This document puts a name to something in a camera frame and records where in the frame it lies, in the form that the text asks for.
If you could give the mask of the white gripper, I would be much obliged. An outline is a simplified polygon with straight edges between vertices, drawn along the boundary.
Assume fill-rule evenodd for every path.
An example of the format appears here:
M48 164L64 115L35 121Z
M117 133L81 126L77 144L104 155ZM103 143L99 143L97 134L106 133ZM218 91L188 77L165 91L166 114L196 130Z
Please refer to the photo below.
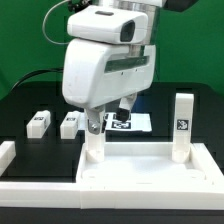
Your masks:
M153 81L156 47L146 45L142 57L128 58L128 53L128 45L78 38L67 47L62 94L68 104L86 109L92 134L98 135L103 129L105 108L98 106L121 98L116 119L126 122L136 93L148 89Z

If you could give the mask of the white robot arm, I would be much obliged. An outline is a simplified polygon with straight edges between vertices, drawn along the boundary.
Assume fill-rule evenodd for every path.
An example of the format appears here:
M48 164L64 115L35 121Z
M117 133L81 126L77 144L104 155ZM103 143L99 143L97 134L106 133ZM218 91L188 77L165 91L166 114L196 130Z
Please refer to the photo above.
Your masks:
M88 131L103 129L104 106L120 102L127 121L137 93L150 87L156 46L152 37L160 8L183 12L198 0L99 0L68 19L73 37L65 54L62 93L87 114Z

